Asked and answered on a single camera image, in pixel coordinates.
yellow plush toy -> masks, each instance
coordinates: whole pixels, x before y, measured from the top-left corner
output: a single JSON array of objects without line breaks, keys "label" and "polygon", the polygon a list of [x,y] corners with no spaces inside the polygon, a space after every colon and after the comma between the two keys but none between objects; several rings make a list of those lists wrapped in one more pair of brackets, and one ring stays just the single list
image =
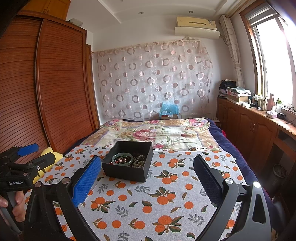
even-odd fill
[{"label": "yellow plush toy", "polygon": [[[55,156],[55,158],[56,158],[54,164],[56,164],[59,160],[61,160],[61,159],[63,158],[63,155],[62,155],[62,154],[60,154],[60,153],[58,153],[58,152],[53,152],[53,150],[52,150],[51,147],[48,147],[48,148],[44,149],[43,152],[41,152],[41,155],[40,155],[40,156],[45,155],[45,154],[47,154],[47,153],[49,153],[49,152],[53,153],[54,156]],[[44,175],[49,169],[51,169],[52,166],[53,166],[54,164],[52,164],[52,165],[50,165],[50,166],[44,168],[45,172],[42,171],[42,170],[38,171],[39,176],[36,176],[36,177],[34,178],[34,180],[33,180],[33,184],[35,184],[35,182],[37,182],[37,181],[40,179],[40,177],[42,177],[42,176],[43,176],[43,175]]]}]

sheer curtain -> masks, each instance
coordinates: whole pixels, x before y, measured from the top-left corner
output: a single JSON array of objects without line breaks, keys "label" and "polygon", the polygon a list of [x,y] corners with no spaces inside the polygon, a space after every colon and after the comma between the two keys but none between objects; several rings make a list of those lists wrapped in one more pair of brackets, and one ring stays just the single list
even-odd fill
[{"label": "sheer curtain", "polygon": [[95,84],[106,117],[151,120],[162,103],[178,105],[183,115],[207,112],[213,72],[201,41],[157,42],[95,54]]},{"label": "sheer curtain", "polygon": [[242,70],[240,67],[239,47],[237,44],[237,37],[235,35],[234,28],[232,26],[230,18],[226,17],[225,15],[222,15],[220,17],[220,23],[223,29],[224,36],[226,38],[226,43],[231,54],[236,80],[238,82],[238,85],[244,88],[244,80],[242,77]]}]

open black box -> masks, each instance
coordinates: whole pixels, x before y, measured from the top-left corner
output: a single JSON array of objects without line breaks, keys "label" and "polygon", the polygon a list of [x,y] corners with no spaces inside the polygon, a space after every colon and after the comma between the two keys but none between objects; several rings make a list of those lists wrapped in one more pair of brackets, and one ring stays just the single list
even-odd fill
[{"label": "open black box", "polygon": [[[112,157],[121,152],[127,152],[138,157],[143,155],[146,157],[144,168],[125,167],[112,165]],[[153,156],[152,142],[133,142],[133,141],[118,141],[102,160],[102,168],[105,174],[109,177],[115,177],[130,181],[145,182],[148,171],[151,165]]]}]

human hand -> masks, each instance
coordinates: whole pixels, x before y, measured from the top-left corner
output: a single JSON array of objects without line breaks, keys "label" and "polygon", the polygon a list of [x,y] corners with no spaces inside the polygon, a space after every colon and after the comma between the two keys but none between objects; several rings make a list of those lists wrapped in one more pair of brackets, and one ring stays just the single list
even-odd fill
[{"label": "human hand", "polygon": [[[25,220],[25,214],[26,214],[26,211],[25,211],[25,199],[24,199],[23,191],[17,191],[15,193],[15,201],[16,201],[17,204],[13,208],[12,213],[15,216],[15,220],[17,222],[23,222]],[[7,200],[4,199],[2,196],[0,196],[0,207],[7,207],[7,206],[8,206]]]}]

blue textured pad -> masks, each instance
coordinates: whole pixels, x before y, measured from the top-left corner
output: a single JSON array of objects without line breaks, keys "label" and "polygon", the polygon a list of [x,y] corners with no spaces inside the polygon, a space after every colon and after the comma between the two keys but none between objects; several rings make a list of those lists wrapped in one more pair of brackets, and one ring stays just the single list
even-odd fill
[{"label": "blue textured pad", "polygon": [[209,170],[209,166],[206,163],[200,161],[197,157],[194,159],[194,171],[198,176],[200,183],[202,184],[209,200],[212,203],[220,205],[222,203],[222,191],[221,187],[217,183]]},{"label": "blue textured pad", "polygon": [[31,145],[28,145],[28,146],[24,146],[24,147],[21,147],[17,154],[19,156],[26,156],[26,155],[29,155],[31,153],[34,153],[36,151],[38,151],[39,149],[39,146],[38,144],[34,143],[34,144],[31,144]]},{"label": "blue textured pad", "polygon": [[96,156],[94,157],[91,164],[84,171],[83,175],[79,178],[78,182],[73,188],[73,198],[72,201],[77,207],[79,203],[83,203],[91,189],[96,177],[102,168],[101,159]]}]

